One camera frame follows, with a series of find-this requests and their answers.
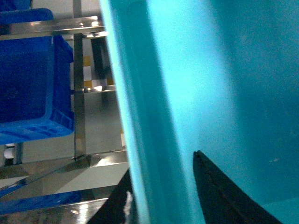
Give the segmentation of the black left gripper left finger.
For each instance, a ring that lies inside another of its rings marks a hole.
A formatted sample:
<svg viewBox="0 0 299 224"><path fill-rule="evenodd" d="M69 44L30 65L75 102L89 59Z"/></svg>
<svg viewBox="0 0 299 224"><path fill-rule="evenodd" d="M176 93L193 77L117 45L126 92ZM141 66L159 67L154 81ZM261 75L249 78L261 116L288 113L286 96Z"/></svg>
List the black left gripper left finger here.
<svg viewBox="0 0 299 224"><path fill-rule="evenodd" d="M88 221L89 224L134 224L135 199L127 171L109 198Z"/></svg>

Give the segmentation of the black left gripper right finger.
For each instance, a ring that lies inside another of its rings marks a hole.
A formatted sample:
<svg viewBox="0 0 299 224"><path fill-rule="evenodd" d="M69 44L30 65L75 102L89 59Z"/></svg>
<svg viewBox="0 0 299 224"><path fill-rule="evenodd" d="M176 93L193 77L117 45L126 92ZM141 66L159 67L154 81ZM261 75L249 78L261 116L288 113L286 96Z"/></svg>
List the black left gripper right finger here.
<svg viewBox="0 0 299 224"><path fill-rule="evenodd" d="M280 224L253 201L203 152L193 153L193 172L207 224Z"/></svg>

